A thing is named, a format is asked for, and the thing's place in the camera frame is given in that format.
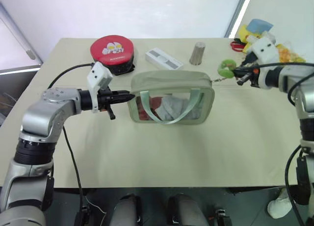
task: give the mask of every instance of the green toy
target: green toy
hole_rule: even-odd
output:
[[[219,75],[221,75],[222,77],[232,78],[235,76],[235,74],[233,73],[234,69],[236,69],[236,62],[234,62],[232,59],[226,59],[221,62],[217,70]]]

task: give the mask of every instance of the black cable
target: black cable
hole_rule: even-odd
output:
[[[297,217],[297,220],[300,224],[300,226],[305,226],[303,221],[302,221],[302,218],[301,218],[301,215],[299,213],[299,210],[293,200],[293,197],[291,195],[291,192],[290,192],[290,185],[289,185],[289,179],[288,179],[288,173],[289,173],[289,167],[290,167],[290,164],[291,164],[291,161],[292,159],[294,158],[294,156],[297,154],[297,152],[301,149],[301,145],[299,145],[294,151],[293,153],[291,154],[291,156],[289,157],[288,159],[288,162],[287,162],[287,165],[286,165],[286,169],[285,169],[285,185],[286,185],[286,190],[287,190],[287,193],[288,193],[288,196],[289,196],[289,200],[291,202],[291,205],[292,205],[292,209]]]
[[[237,69],[255,69],[255,68],[266,68],[272,66],[282,66],[282,65],[301,65],[301,66],[309,66],[314,67],[314,63],[302,63],[302,62],[287,62],[287,63],[267,63],[261,65],[254,65],[250,67],[238,67]]]
[[[314,76],[314,73],[309,74],[308,76],[306,76],[306,77],[302,78],[301,80],[299,80],[297,83],[295,83],[295,84],[290,88],[290,90],[288,91],[288,100],[289,100],[289,102],[290,102],[293,106],[295,106],[295,102],[292,100],[292,97],[291,97],[292,92],[293,92],[294,89],[295,89],[296,87],[298,87],[301,83],[303,83],[304,81],[310,79],[310,78],[313,77],[313,76]]]
[[[79,65],[76,65],[76,66],[73,66],[71,68],[68,68],[67,70],[64,70],[63,72],[61,72],[49,85],[48,89],[52,88],[52,86],[66,73],[72,71],[73,69],[76,69],[76,68],[80,68],[80,67],[88,67],[88,66],[93,66],[95,63],[85,63],[85,64],[79,64]],[[75,174],[77,176],[77,181],[78,181],[78,191],[79,191],[79,226],[82,225],[82,222],[83,222],[83,189],[82,189],[82,185],[80,183],[80,178],[79,178],[79,171],[78,171],[78,167],[77,167],[77,164],[76,164],[76,161],[75,161],[75,158],[74,158],[74,155],[73,155],[73,151],[71,149],[71,146],[70,146],[70,142],[69,142],[69,139],[68,139],[68,136],[67,136],[67,132],[65,130],[65,127],[63,126],[62,128],[63,130],[63,134],[64,134],[64,137],[65,137],[65,141],[68,145],[68,148],[69,148],[69,151],[70,151],[70,154],[71,154],[71,158],[72,158],[72,162],[73,162],[73,165],[74,165],[74,169],[75,169]],[[54,166],[52,166],[52,170],[51,170],[51,175],[53,176],[54,174]]]
[[[69,139],[68,139],[67,131],[65,130],[64,126],[63,126],[63,133],[64,133],[65,141],[67,142],[67,145],[68,145],[68,148],[69,148],[69,151],[71,154],[71,158],[72,158],[74,169],[75,169],[75,174],[76,174],[77,180],[78,180],[78,191],[79,191],[79,212],[78,213],[79,213],[79,218],[80,218],[79,219],[79,226],[81,226],[82,225],[82,219],[83,219],[83,213],[82,213],[82,211],[83,211],[83,189],[82,189],[82,185],[80,183],[78,166],[76,164],[74,154],[73,154],[73,151],[72,151],[72,148],[70,146]]]
[[[64,74],[68,73],[69,71],[72,71],[73,69],[75,68],[81,68],[81,67],[88,67],[88,66],[93,66],[95,63],[85,63],[85,64],[79,64],[79,65],[76,65],[74,67],[71,67],[63,72],[61,72],[49,85],[48,89],[50,89],[55,83],[57,80],[60,79],[60,77],[62,77]]]
[[[52,164],[50,176],[53,177],[54,174],[54,165]]]

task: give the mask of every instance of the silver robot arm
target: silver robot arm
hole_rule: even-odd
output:
[[[95,63],[88,91],[51,88],[28,108],[0,194],[0,226],[46,225],[43,211],[53,199],[52,155],[66,119],[82,110],[106,110],[113,120],[110,105],[134,97],[129,91],[110,91],[111,79],[110,71]]]
[[[237,83],[242,85],[251,81],[251,86],[262,89],[279,88],[288,93],[293,89],[291,96],[297,116],[300,120],[302,139],[300,146],[305,154],[297,159],[297,179],[299,195],[303,195],[303,204],[309,205],[306,225],[314,226],[314,67],[309,66],[273,66],[259,68],[258,65],[278,62],[278,50],[268,38],[261,38],[251,46],[251,52],[246,61],[256,62],[255,67],[239,67],[233,70]]]

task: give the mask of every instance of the scissors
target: scissors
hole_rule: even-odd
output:
[[[241,42],[238,38],[235,38],[235,40],[230,43],[231,48],[236,52],[242,52],[245,45],[246,44]]]

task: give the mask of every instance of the metal cylinder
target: metal cylinder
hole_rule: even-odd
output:
[[[200,65],[202,63],[202,58],[205,50],[205,43],[197,42],[195,44],[193,53],[190,58],[190,64],[192,65]]]

